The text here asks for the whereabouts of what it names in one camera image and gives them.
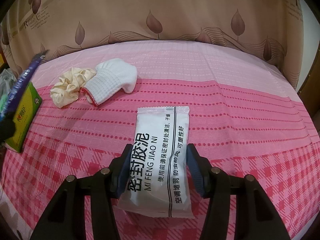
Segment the plastic bag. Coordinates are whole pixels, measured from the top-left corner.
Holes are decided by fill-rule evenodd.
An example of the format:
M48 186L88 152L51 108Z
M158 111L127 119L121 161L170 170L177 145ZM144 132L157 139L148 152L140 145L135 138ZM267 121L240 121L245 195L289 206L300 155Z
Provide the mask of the plastic bag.
M194 218L186 173L188 106L138 108L130 175L120 209Z
M4 69L0 74L0 97L8 95L11 87L17 81L11 69Z

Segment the white glove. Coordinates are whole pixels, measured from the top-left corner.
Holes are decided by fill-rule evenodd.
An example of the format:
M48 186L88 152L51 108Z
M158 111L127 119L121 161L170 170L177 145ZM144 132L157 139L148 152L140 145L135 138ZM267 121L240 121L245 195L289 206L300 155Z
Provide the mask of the white glove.
M89 103L98 106L113 96L121 88L131 93L137 82L137 68L122 59L114 58L96 66L97 74L82 90Z

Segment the bed mattress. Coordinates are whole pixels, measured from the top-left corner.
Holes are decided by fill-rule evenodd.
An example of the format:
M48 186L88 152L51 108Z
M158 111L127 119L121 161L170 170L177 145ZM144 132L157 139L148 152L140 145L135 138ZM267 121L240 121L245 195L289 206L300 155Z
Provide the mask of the bed mattress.
M135 65L134 91L122 90L98 107L84 94L57 108L50 88L71 67L94 68L121 58ZM66 176L107 167L133 142L138 107L189 106L188 143L230 175L254 175L278 210L291 238L319 211L320 139L294 89L268 63L243 52L184 41L137 41L72 53L45 64L32 80L43 99L22 154L8 150L0 211L28 239ZM114 207L121 239L198 239L208 200L188 174L195 219L149 218ZM87 239L93 239L90 198ZM228 239L235 231L231 198Z

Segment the green box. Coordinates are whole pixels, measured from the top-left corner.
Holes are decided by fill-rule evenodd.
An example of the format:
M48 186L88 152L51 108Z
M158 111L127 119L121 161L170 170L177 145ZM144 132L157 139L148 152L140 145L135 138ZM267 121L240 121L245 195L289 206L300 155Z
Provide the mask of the green box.
M39 96L32 82L29 82L13 118L13 122L16 125L16 132L11 138L6 140L6 143L18 153L22 150L29 126L41 103L42 98Z

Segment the brown curtain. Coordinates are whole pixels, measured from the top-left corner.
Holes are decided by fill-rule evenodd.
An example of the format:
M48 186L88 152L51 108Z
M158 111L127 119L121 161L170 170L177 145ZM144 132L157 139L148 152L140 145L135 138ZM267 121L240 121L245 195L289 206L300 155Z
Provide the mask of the brown curtain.
M302 48L299 0L16 0L1 45L20 73L35 53L51 60L123 41L199 41L275 65L295 88Z

